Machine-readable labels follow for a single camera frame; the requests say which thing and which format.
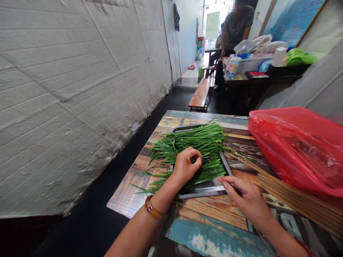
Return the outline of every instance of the wooden bench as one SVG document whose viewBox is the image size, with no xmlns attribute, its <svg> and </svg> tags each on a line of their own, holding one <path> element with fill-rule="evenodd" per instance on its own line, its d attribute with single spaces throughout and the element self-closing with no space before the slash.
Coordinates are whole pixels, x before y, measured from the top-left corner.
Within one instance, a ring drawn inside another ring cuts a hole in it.
<svg viewBox="0 0 343 257">
<path fill-rule="evenodd" d="M 209 105 L 211 101 L 211 93 L 210 93 L 210 85 L 212 83 L 212 78 L 209 79 L 201 79 L 198 88 L 196 89 L 192 100 L 190 101 L 188 107 L 190 107 L 189 111 L 193 111 L 193 109 L 200 110 L 200 111 L 207 111 L 205 109 L 205 105 Z M 206 104 L 207 95 L 209 94 L 210 100 L 208 104 Z"/>
<path fill-rule="evenodd" d="M 216 70 L 217 66 L 203 66 L 201 69 L 202 70 L 206 70 L 205 78 L 208 78 L 208 75 L 210 74 L 210 71 L 211 70 Z"/>
</svg>

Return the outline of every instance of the white plastic bag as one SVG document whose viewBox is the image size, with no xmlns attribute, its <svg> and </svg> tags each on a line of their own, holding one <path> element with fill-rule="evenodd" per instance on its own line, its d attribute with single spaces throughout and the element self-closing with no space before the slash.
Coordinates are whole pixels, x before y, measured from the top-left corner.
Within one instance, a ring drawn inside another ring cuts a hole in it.
<svg viewBox="0 0 343 257">
<path fill-rule="evenodd" d="M 194 70 L 196 67 L 197 67 L 197 64 L 195 62 L 192 62 L 192 64 L 188 66 L 188 69 Z"/>
<path fill-rule="evenodd" d="M 255 43 L 251 40 L 244 39 L 241 43 L 236 45 L 236 47 L 233 49 L 237 54 L 243 55 L 243 54 L 249 54 L 254 49 Z"/>
<path fill-rule="evenodd" d="M 255 47 L 254 53 L 255 54 L 265 54 L 265 53 L 274 53 L 275 50 L 279 47 L 288 48 L 288 43 L 284 41 L 275 41 L 270 43 L 265 43 Z"/>
<path fill-rule="evenodd" d="M 256 46 L 270 43 L 273 40 L 273 36 L 271 34 L 268 35 L 262 35 L 259 37 L 256 37 L 252 40 L 252 42 L 255 43 Z"/>
</svg>

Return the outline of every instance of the red bracelet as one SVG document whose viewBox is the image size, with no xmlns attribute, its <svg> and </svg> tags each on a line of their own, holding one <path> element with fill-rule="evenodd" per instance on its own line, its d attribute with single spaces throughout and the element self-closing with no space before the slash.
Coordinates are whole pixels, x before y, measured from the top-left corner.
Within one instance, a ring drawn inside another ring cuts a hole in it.
<svg viewBox="0 0 343 257">
<path fill-rule="evenodd" d="M 163 216 L 163 213 L 157 211 L 150 203 L 150 199 L 152 198 L 153 195 L 150 195 L 146 198 L 145 200 L 145 207 L 150 216 L 152 216 L 154 219 L 161 218 Z"/>
<path fill-rule="evenodd" d="M 304 244 L 304 242 L 296 239 L 296 241 L 305 249 L 309 257 L 314 257 L 314 253 L 311 251 L 311 249 Z"/>
</svg>

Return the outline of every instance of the hand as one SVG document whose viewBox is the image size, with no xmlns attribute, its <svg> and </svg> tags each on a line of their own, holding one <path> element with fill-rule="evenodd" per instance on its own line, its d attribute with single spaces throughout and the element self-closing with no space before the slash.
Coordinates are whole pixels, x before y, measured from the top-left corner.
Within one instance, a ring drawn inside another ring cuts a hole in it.
<svg viewBox="0 0 343 257">
<path fill-rule="evenodd" d="M 225 49 L 222 49 L 222 54 L 220 55 L 220 57 L 223 59 L 225 57 Z"/>
<path fill-rule="evenodd" d="M 181 189 L 200 169 L 202 165 L 201 156 L 201 153 L 192 147 L 183 150 L 176 158 L 174 171 L 169 179 L 177 183 Z"/>
<path fill-rule="evenodd" d="M 269 227 L 274 217 L 257 185 L 233 176 L 220 177 L 218 181 L 223 184 L 230 199 L 235 202 L 241 213 L 258 230 L 264 231 Z M 233 186 L 241 191 L 242 197 L 236 193 Z"/>
</svg>

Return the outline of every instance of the trash bin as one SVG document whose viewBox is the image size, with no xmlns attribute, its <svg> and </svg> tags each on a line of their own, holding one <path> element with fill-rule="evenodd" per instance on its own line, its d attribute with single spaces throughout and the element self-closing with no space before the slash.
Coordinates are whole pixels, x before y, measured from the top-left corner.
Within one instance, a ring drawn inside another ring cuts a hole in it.
<svg viewBox="0 0 343 257">
<path fill-rule="evenodd" d="M 205 75 L 205 70 L 202 70 L 202 67 L 203 66 L 199 66 L 198 67 L 198 77 L 204 77 L 204 75 Z"/>
</svg>

